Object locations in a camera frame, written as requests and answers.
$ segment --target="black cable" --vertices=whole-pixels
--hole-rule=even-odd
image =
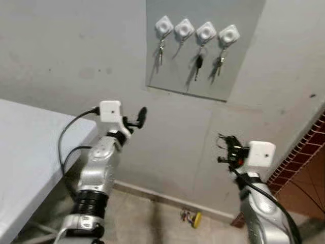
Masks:
[[[59,157],[59,163],[60,163],[60,167],[61,167],[61,172],[62,172],[62,177],[64,178],[65,174],[64,174],[64,167],[63,167],[63,162],[62,162],[62,155],[61,155],[61,144],[62,144],[62,138],[63,135],[65,134],[65,132],[67,131],[67,129],[74,123],[76,122],[78,119],[80,119],[81,117],[90,114],[90,113],[96,113],[99,114],[99,108],[95,107],[91,110],[88,110],[86,112],[83,112],[82,114],[78,115],[77,117],[75,117],[73,120],[71,120],[66,126],[65,128],[62,130],[60,137],[58,139],[58,144],[57,144],[57,152],[58,152],[58,157]]]
[[[275,200],[271,195],[269,195],[262,189],[254,186],[252,183],[250,183],[248,180],[246,180],[233,166],[229,165],[229,168],[233,173],[235,173],[235,175],[237,177],[241,178],[245,182],[246,185],[248,185],[252,189],[256,190],[257,192],[261,193],[263,196],[265,196],[270,201],[272,201],[279,209],[281,209],[281,211],[284,213],[284,215],[286,216],[286,218],[288,220],[289,228],[290,228],[291,233],[295,239],[295,243],[301,244],[302,240],[301,240],[299,229],[298,229],[296,223],[294,222],[294,220],[292,219],[292,217],[290,216],[290,214],[285,210],[285,208],[277,200]]]
[[[304,189],[302,189],[298,184],[294,183],[292,180],[289,181],[294,184],[297,188],[299,188],[303,193],[305,193],[305,195],[309,197],[309,199],[312,200],[315,205],[325,214],[325,210],[321,206],[319,206],[319,204],[307,192],[305,192]]]
[[[66,165],[68,164],[69,158],[71,157],[71,155],[80,149],[91,149],[91,146],[77,146],[75,148],[73,148],[68,156],[66,157],[66,160],[63,163],[63,182],[72,198],[73,201],[75,201],[76,197],[77,197],[77,192],[75,191],[75,189],[73,188],[73,186],[67,181],[67,177],[66,177]]]

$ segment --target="gray wall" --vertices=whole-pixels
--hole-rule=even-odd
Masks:
[[[280,161],[325,99],[325,2],[267,0],[226,104],[146,88],[145,4],[1,0],[0,98],[68,114],[103,99],[125,114],[145,105],[118,178],[236,214],[215,136],[271,141]]]

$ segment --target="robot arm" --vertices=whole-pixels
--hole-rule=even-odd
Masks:
[[[101,122],[107,123],[106,136],[89,151],[88,162],[78,183],[78,195],[71,213],[65,217],[55,244],[100,244],[104,234],[104,215],[112,191],[119,154],[133,132],[142,128],[147,109],[142,108],[134,122],[122,116],[119,101],[100,103]]]
[[[248,147],[243,147],[235,136],[220,135],[220,138],[227,144],[228,156],[219,157],[218,162],[229,163],[232,176],[240,190],[240,210],[248,227],[250,243],[295,243],[281,209],[266,196],[247,185],[249,182],[272,196],[259,174],[271,166],[275,145],[269,142],[251,141]]]

